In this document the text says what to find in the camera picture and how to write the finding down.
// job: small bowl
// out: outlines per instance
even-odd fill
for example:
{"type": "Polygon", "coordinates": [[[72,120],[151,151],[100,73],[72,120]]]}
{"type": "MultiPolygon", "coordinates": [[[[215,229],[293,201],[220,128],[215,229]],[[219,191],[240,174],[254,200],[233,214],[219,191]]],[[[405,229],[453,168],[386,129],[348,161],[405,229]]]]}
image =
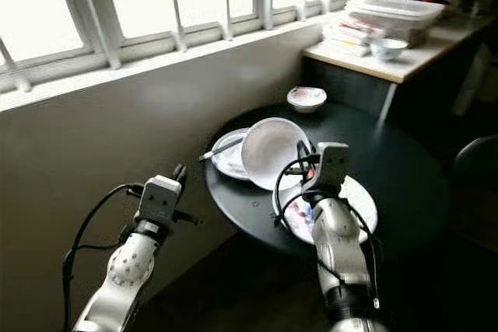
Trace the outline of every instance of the small bowl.
{"type": "Polygon", "coordinates": [[[398,58],[406,49],[408,43],[399,39],[376,39],[370,43],[372,55],[382,61],[390,61],[398,58]]]}
{"type": "MultiPolygon", "coordinates": [[[[284,118],[266,118],[254,124],[242,141],[242,164],[249,179],[265,190],[273,190],[282,169],[297,159],[299,141],[311,148],[304,131],[284,118]]],[[[300,175],[283,177],[280,190],[295,186],[301,179],[300,175]]]]}
{"type": "Polygon", "coordinates": [[[287,93],[287,103],[298,113],[313,113],[324,105],[327,93],[315,87],[294,87],[287,93]]]}

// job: stacked containers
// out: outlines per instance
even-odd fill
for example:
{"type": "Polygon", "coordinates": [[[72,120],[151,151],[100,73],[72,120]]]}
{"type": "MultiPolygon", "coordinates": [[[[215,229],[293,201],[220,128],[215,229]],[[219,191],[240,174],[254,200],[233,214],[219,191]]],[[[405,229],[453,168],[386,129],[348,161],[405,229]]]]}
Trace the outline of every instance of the stacked containers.
{"type": "Polygon", "coordinates": [[[345,9],[351,17],[384,29],[386,37],[406,40],[409,47],[422,44],[427,30],[444,5],[416,0],[350,0],[345,9]]]}

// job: countertop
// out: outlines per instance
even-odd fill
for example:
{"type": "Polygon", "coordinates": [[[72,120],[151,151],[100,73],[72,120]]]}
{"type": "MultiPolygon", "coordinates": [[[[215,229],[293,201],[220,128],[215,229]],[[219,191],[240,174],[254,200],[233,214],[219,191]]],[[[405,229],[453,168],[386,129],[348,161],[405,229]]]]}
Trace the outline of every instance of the countertop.
{"type": "Polygon", "coordinates": [[[394,83],[403,83],[418,71],[443,57],[447,52],[487,26],[493,18],[455,16],[439,21],[429,31],[427,42],[403,51],[393,61],[379,61],[372,54],[362,58],[344,54],[320,42],[304,50],[303,55],[332,65],[362,72],[394,83]]]}

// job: window sill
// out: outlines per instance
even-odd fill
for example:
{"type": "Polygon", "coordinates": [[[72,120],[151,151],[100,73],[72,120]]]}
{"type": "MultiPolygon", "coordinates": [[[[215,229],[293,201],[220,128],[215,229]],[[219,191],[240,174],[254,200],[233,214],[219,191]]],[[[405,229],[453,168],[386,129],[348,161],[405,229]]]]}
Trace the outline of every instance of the window sill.
{"type": "Polygon", "coordinates": [[[319,15],[307,19],[306,21],[296,21],[285,25],[277,26],[273,30],[259,30],[253,33],[240,35],[231,41],[220,40],[213,43],[189,48],[186,52],[170,52],[154,58],[148,58],[141,61],[132,62],[123,65],[118,70],[109,68],[87,72],[71,77],[57,79],[51,82],[41,83],[34,86],[28,93],[12,91],[0,95],[0,112],[11,110],[17,107],[28,106],[42,100],[49,100],[52,97],[71,93],[87,87],[100,85],[106,82],[112,82],[139,73],[175,65],[184,61],[200,58],[209,54],[215,54],[220,51],[229,50],[245,44],[254,43],[269,37],[274,37],[289,31],[303,29],[310,25],[324,23],[333,16],[333,12],[326,15],[319,15]]]}

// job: black cable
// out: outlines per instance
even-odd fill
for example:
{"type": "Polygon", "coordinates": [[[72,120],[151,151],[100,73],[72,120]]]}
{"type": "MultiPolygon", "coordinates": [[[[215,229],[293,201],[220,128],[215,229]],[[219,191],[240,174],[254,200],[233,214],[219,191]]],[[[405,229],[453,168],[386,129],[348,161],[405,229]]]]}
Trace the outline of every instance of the black cable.
{"type": "Polygon", "coordinates": [[[384,262],[384,258],[385,258],[384,244],[382,243],[382,240],[379,239],[373,232],[372,232],[372,238],[373,238],[373,241],[375,241],[375,243],[377,244],[377,246],[376,246],[376,248],[377,248],[377,262],[379,262],[380,266],[382,266],[382,264],[384,262]]]}
{"type": "Polygon", "coordinates": [[[95,249],[95,250],[109,250],[109,249],[114,249],[120,246],[122,243],[114,243],[114,244],[107,244],[107,245],[93,245],[93,244],[82,244],[79,245],[76,249],[95,249]]]}
{"type": "Polygon", "coordinates": [[[62,289],[64,292],[64,332],[69,332],[71,327],[69,326],[71,321],[71,280],[73,279],[72,267],[75,262],[76,252],[79,249],[79,241],[81,240],[86,227],[88,226],[92,217],[99,211],[99,209],[104,205],[109,198],[115,195],[120,190],[127,189],[138,189],[138,184],[122,184],[115,187],[113,190],[109,191],[93,208],[90,213],[86,216],[85,220],[79,227],[78,233],[76,233],[75,241],[69,252],[64,257],[62,262],[62,289]]]}
{"type": "MultiPolygon", "coordinates": [[[[297,142],[297,158],[308,157],[309,155],[310,155],[310,150],[307,148],[307,146],[305,146],[302,140],[299,140],[297,142]]],[[[309,169],[311,169],[312,164],[307,163],[307,166],[309,169]]],[[[299,163],[299,167],[301,168],[301,170],[305,170],[304,163],[299,163]]]]}
{"type": "Polygon", "coordinates": [[[280,207],[282,206],[280,204],[280,181],[282,180],[283,176],[286,174],[286,171],[288,170],[288,168],[290,168],[292,165],[296,164],[296,163],[303,163],[303,162],[309,162],[310,161],[310,157],[309,156],[306,156],[306,157],[301,157],[300,159],[296,159],[294,161],[292,161],[291,163],[288,163],[283,169],[282,171],[280,172],[279,176],[277,177],[277,181],[275,183],[275,205],[277,207],[277,209],[280,209],[280,207]]]}
{"type": "MultiPolygon", "coordinates": [[[[299,236],[296,235],[296,233],[293,231],[292,227],[290,226],[290,224],[287,222],[287,219],[286,219],[286,210],[287,208],[293,203],[293,201],[295,201],[297,198],[299,197],[302,197],[302,196],[306,196],[307,194],[323,194],[320,190],[306,190],[300,194],[297,194],[295,196],[293,196],[290,200],[288,200],[286,202],[286,204],[283,206],[283,208],[281,208],[281,206],[279,205],[279,203],[277,204],[277,210],[279,211],[279,214],[275,217],[275,220],[273,221],[273,224],[274,225],[278,225],[280,223],[281,220],[284,221],[284,223],[286,224],[287,228],[289,229],[289,231],[295,236],[297,237],[298,239],[299,236]]],[[[318,264],[324,268],[326,271],[328,271],[330,274],[332,274],[334,277],[337,278],[337,280],[339,281],[339,283],[341,283],[342,285],[345,284],[345,281],[344,279],[341,278],[341,275],[332,270],[331,268],[329,268],[326,264],[324,264],[322,262],[322,260],[320,258],[317,258],[317,262],[318,264]]]]}
{"type": "Polygon", "coordinates": [[[375,293],[375,299],[373,301],[375,308],[379,309],[380,308],[380,303],[379,303],[379,288],[377,284],[377,256],[375,255],[375,246],[374,246],[374,235],[368,228],[368,225],[366,225],[365,219],[361,216],[361,214],[349,203],[347,198],[342,198],[341,201],[346,203],[346,206],[350,211],[355,213],[355,216],[358,218],[358,220],[362,224],[362,230],[366,232],[366,236],[368,238],[368,243],[370,244],[370,249],[372,250],[372,261],[373,261],[373,291],[375,293]]]}

